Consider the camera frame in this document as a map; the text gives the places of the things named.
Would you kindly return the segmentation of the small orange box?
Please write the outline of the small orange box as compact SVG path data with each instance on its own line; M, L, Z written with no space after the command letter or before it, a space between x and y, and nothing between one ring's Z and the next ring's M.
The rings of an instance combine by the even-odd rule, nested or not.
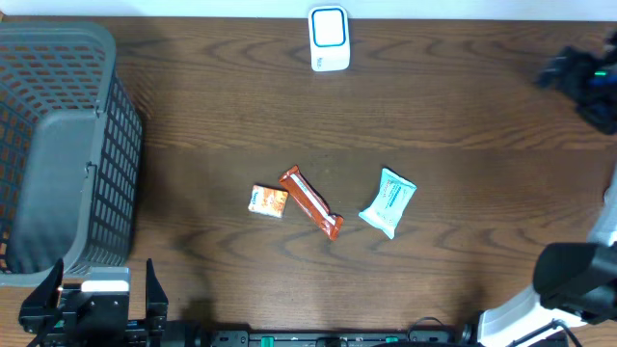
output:
M281 218L285 209L288 193L284 190L254 185L248 210L274 218Z

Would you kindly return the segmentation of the light green wipes pack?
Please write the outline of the light green wipes pack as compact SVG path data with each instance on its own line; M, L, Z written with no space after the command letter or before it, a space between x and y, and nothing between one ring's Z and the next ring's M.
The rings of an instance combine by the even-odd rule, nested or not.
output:
M393 239L396 227L415 191L416 186L412 181L389 168L383 168L378 193L373 202L359 213L359 217Z

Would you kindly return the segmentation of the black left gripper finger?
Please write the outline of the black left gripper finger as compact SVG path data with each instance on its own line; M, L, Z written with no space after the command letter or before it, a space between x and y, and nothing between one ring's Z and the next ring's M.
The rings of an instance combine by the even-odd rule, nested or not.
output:
M169 300L157 279L151 258L146 270L146 322L151 333L163 333L167 324Z
M59 258L47 277L22 303L19 321L42 321L57 312L58 287L62 284L63 273L64 261Z

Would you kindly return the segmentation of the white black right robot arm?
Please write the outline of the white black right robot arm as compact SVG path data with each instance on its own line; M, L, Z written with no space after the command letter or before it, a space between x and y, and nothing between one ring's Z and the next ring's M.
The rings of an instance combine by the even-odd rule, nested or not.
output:
M542 70L538 87L575 103L603 133L616 132L616 38L601 57L564 47ZM616 318L616 186L583 243L552 243L540 254L531 285L500 307L481 312L462 331L468 346L577 346L572 330Z

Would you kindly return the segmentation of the red orange snack bar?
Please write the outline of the red orange snack bar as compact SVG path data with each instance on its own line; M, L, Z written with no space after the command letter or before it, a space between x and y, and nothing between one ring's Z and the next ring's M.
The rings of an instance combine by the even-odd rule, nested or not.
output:
M294 165L287 170L280 177L279 183L328 238L335 241L344 219L330 210L328 204L306 181L299 166Z

